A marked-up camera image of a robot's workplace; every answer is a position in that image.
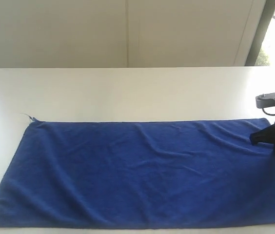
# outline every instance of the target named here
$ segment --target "wall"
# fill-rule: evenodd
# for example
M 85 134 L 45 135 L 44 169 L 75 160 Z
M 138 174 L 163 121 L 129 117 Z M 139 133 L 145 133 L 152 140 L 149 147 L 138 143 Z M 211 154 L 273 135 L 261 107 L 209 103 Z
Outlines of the wall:
M 0 68 L 243 66 L 265 0 L 0 0 Z

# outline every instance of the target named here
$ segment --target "towel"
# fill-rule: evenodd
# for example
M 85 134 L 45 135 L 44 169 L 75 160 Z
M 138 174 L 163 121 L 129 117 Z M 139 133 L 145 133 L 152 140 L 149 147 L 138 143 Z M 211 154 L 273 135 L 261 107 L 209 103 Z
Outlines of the towel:
M 0 183 L 0 227 L 220 228 L 275 223 L 266 119 L 32 122 Z

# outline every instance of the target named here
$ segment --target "table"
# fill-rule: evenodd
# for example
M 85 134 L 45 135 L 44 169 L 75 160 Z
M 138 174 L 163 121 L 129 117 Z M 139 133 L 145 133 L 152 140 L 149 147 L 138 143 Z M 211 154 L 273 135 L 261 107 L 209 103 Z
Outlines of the table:
M 31 115 L 44 121 L 174 121 L 266 117 L 269 67 L 0 69 L 0 180 Z M 275 233 L 274 225 L 208 230 L 0 229 L 0 234 Z

